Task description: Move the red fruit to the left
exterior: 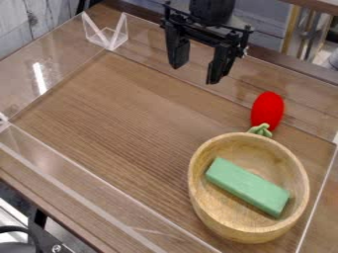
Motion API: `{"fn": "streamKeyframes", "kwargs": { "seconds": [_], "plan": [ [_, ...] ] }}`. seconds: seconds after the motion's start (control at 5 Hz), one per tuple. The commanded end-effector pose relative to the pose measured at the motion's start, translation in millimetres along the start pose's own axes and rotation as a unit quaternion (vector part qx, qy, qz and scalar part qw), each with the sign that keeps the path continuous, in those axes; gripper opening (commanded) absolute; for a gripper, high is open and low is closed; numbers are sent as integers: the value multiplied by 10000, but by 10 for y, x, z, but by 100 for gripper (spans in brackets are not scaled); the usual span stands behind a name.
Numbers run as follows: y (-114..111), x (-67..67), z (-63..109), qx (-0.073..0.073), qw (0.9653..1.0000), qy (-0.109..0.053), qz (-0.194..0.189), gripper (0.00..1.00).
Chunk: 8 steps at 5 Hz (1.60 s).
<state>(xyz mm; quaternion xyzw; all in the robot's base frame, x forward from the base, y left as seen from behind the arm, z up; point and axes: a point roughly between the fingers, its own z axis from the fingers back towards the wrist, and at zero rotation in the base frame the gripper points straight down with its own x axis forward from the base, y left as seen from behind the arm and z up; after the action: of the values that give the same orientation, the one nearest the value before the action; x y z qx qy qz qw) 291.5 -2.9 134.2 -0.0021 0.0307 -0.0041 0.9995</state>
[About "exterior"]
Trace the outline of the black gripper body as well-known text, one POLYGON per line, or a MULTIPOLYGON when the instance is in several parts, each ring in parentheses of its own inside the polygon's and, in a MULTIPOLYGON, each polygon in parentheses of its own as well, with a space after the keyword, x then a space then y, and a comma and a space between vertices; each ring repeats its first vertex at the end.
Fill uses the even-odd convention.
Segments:
POLYGON ((235 0, 188 0, 163 3, 162 28, 167 24, 182 29, 188 40, 218 46, 222 43, 244 49, 254 28, 234 15, 235 0))

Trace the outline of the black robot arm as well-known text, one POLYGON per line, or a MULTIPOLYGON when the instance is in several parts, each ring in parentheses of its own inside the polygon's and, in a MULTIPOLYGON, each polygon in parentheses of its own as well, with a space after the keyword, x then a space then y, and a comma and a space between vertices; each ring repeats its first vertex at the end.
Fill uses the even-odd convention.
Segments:
POLYGON ((247 54, 254 28, 232 14, 235 0, 188 0, 187 8, 163 4, 162 28, 166 31, 168 64, 182 68, 190 59, 190 42, 214 48, 207 66, 206 83, 218 84, 228 75, 235 59, 247 54))

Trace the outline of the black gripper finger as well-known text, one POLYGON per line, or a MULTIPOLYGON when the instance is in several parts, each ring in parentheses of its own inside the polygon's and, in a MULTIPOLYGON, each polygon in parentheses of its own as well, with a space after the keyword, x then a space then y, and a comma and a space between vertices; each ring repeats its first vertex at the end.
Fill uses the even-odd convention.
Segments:
POLYGON ((188 62, 190 40, 186 38, 182 29, 172 24, 166 26, 168 64, 179 69, 188 62))
POLYGON ((236 58, 236 48, 230 44, 220 44, 215 47, 214 58, 208 63, 207 84, 218 84, 220 79, 230 73, 236 58))

